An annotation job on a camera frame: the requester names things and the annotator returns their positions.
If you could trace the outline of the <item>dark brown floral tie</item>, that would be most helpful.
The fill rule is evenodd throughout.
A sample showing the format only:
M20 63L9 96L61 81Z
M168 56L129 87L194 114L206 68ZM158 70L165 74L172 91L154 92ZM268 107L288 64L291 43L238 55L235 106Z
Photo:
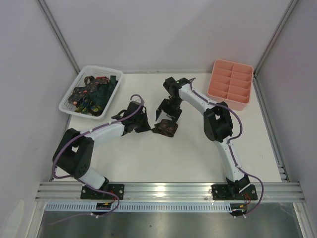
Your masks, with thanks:
M169 119L162 119L159 123L154 125L152 132L172 138L174 137L177 129L178 124L176 122Z

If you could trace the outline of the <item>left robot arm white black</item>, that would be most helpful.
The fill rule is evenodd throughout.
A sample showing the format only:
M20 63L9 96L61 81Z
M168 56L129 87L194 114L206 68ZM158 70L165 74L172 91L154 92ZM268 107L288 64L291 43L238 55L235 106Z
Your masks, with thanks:
M135 131L149 131L147 109L132 101L112 121L86 132L68 129L53 156L53 168L60 168L91 190L109 191L109 180L91 166L94 148Z

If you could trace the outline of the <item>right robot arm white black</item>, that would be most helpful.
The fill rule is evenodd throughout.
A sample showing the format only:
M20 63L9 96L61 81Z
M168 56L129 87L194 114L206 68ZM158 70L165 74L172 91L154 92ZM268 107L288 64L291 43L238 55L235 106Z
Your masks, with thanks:
M238 195L250 186L250 180L246 172L242 171L237 154L232 145L232 140L238 138L233 134L233 122L231 114L234 112L225 102L217 103L207 98L193 88L193 79L173 77L163 83L169 97L164 99L156 110L156 119L162 112L168 119L162 119L155 124L152 131L164 136L173 137L178 125L177 121L182 113L180 105L186 101L203 116L203 129L206 137L214 142L224 160L227 170L227 189L230 196L237 198Z

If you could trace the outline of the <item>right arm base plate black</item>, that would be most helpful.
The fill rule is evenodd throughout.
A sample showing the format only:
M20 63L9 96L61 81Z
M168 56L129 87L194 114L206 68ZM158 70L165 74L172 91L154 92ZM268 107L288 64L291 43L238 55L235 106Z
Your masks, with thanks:
M251 184L241 192L237 192L233 186L229 184L214 184L211 186L213 200L257 200L258 195L256 187Z

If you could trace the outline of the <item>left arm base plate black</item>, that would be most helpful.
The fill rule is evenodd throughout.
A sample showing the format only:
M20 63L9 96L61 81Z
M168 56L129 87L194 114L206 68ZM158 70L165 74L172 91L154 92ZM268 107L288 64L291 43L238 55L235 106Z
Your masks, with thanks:
M106 183L99 188L99 190L106 191L111 194L115 194L119 200L122 200L124 197L124 184L114 184L114 183ZM80 198L83 200L112 200L115 199L115 197L104 194L101 192L97 192L91 188L89 188L87 185L82 187Z

